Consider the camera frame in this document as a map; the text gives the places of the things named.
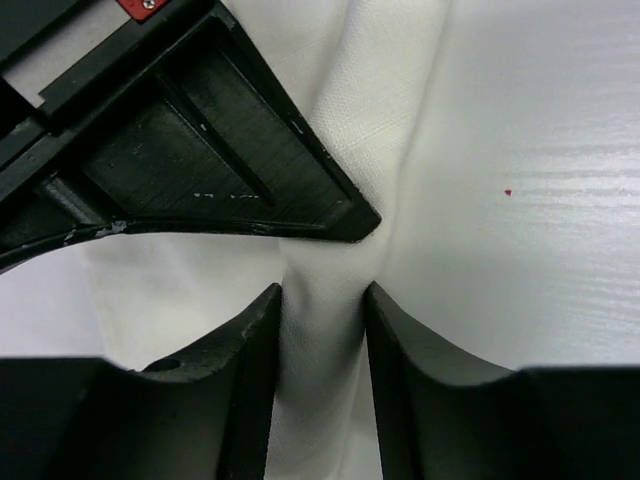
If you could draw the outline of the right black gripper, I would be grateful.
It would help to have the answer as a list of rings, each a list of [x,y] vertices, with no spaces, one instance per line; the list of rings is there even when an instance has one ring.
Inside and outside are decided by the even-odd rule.
[[[160,93],[152,72],[216,1],[4,1],[1,162],[41,138],[103,144]]]

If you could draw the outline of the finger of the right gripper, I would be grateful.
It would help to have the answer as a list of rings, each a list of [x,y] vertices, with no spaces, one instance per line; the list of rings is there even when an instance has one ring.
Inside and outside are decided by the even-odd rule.
[[[153,70],[158,102],[105,143],[41,138],[1,162],[1,267],[120,234],[357,242],[380,216],[233,14],[214,9]]]

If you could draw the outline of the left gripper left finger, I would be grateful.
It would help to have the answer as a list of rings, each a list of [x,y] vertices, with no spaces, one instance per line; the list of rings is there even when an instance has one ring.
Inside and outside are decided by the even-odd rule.
[[[282,291],[141,371],[102,358],[1,362],[5,479],[260,479]]]

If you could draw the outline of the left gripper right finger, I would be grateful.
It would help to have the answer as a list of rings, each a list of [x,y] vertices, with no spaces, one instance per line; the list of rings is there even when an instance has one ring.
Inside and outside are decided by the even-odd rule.
[[[387,479],[635,479],[639,370],[481,359],[407,314],[378,284],[363,297]]]

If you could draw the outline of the white cloth napkin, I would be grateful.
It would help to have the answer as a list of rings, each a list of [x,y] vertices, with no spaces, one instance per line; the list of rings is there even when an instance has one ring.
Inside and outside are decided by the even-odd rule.
[[[231,1],[341,167],[381,214],[348,245],[240,237],[115,237],[1,279],[3,356],[164,356],[281,278],[281,370],[265,475],[377,479],[360,298],[393,235],[447,1]]]

